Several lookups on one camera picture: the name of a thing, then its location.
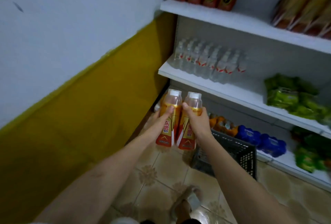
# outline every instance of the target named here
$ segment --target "person's left arm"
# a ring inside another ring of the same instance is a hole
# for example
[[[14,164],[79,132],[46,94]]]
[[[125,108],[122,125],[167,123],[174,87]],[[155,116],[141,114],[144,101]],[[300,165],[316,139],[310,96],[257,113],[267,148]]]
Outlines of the person's left arm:
[[[117,196],[140,155],[155,142],[172,112],[173,107],[169,107],[161,117],[156,112],[141,135],[72,182],[37,216],[35,222],[97,223]]]

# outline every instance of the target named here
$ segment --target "blue package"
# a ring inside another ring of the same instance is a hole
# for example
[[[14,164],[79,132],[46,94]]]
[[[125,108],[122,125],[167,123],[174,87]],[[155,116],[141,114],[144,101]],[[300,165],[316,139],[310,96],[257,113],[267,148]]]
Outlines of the blue package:
[[[261,143],[260,135],[256,130],[252,130],[251,128],[246,128],[245,126],[241,125],[238,126],[238,133],[236,138],[246,141],[252,145],[259,146]]]
[[[260,150],[277,158],[286,153],[286,143],[283,140],[275,137],[270,137],[268,134],[261,134]]]

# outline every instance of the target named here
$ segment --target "black plastic basket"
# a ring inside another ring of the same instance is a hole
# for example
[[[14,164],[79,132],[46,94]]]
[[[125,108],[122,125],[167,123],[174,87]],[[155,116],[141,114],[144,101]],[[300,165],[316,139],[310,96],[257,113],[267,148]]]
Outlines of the black plastic basket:
[[[212,134],[231,157],[256,180],[256,147],[214,130],[212,130]],[[197,147],[194,153],[191,167],[215,177],[212,166],[200,147]]]

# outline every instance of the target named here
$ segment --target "white wall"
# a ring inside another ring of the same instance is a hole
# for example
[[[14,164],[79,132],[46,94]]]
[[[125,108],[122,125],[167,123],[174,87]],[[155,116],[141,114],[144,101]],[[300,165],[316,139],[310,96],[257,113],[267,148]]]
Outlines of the white wall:
[[[161,1],[0,0],[0,127],[149,24]]]

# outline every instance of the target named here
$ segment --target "yellow painted wall section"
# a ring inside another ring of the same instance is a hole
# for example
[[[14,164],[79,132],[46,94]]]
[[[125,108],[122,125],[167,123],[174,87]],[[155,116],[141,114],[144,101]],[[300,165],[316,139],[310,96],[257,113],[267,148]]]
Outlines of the yellow painted wall section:
[[[1,129],[0,223],[32,221],[124,146],[166,84],[157,71],[172,53],[175,22],[162,14]]]

